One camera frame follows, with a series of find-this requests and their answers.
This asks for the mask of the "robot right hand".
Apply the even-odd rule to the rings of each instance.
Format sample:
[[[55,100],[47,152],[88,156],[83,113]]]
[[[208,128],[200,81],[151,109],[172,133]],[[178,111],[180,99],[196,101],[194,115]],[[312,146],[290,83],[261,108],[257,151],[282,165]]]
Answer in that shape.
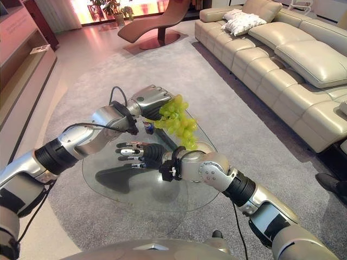
[[[119,161],[131,168],[159,169],[163,155],[168,151],[164,146],[145,142],[122,142],[116,144],[115,152]]]

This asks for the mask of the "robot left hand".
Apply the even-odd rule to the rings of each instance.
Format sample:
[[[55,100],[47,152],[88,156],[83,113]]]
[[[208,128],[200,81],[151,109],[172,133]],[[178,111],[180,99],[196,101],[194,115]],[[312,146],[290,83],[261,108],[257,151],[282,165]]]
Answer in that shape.
[[[142,116],[157,121],[162,117],[159,113],[160,108],[172,99],[170,92],[152,84],[133,94],[126,107],[135,118]]]

